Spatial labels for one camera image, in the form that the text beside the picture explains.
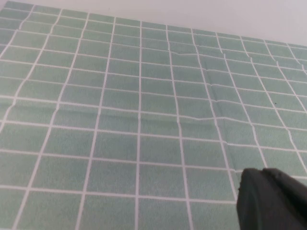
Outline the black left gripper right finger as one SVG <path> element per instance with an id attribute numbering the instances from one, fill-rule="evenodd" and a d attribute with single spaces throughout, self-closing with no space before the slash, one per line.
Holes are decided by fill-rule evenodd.
<path id="1" fill-rule="evenodd" d="M 307 229 L 307 186 L 276 168 L 266 168 L 262 172 L 280 190 L 288 210 Z"/>

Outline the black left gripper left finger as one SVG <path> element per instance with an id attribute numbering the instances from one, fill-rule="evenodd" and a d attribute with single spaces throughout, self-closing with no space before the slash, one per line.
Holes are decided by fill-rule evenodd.
<path id="1" fill-rule="evenodd" d="M 241 230 L 298 229 L 284 193 L 264 171 L 242 172 L 236 209 Z"/>

